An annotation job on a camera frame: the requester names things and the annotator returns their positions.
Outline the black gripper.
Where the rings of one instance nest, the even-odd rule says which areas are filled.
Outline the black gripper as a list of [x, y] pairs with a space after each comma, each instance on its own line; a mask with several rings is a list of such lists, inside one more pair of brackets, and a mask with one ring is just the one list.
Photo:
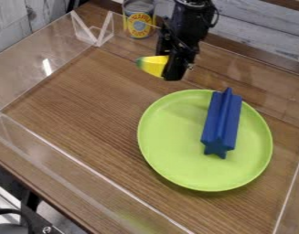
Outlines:
[[[182, 80], [193, 67], [199, 53], [199, 41], [207, 31], [218, 24], [218, 8], [211, 1], [177, 1], [173, 15], [163, 17], [163, 26], [157, 44], [157, 56], [169, 55], [163, 78], [166, 81]], [[173, 51], [179, 48], [185, 53]]]

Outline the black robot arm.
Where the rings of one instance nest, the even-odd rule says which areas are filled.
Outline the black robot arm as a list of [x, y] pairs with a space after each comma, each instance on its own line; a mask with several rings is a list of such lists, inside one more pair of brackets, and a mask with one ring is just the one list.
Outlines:
[[155, 52], [158, 56], [169, 56], [165, 80], [182, 80], [199, 54], [199, 42], [218, 24], [219, 15], [211, 0], [175, 0], [173, 16], [163, 18]]

